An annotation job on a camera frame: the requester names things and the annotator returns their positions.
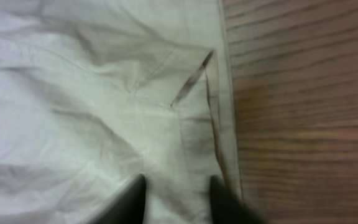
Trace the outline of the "beige khaki shorts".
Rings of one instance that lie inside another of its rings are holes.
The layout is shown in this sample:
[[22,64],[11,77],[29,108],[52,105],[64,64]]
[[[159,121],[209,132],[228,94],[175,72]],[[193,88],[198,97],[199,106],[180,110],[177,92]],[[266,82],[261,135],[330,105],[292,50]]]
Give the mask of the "beige khaki shorts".
[[0,1],[0,223],[88,223],[138,175],[147,223],[241,195],[219,1]]

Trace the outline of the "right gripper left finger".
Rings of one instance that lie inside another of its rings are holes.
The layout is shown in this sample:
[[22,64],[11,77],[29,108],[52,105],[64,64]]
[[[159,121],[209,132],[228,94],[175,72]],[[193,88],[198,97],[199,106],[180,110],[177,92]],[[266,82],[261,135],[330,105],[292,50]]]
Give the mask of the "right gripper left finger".
[[147,201],[147,179],[138,175],[90,224],[143,224]]

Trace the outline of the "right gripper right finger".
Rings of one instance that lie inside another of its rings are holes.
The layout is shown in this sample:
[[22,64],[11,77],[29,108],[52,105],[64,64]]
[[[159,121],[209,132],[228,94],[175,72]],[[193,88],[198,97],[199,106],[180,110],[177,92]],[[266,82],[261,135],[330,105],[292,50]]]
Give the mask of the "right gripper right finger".
[[266,224],[251,208],[243,206],[219,176],[209,179],[212,224]]

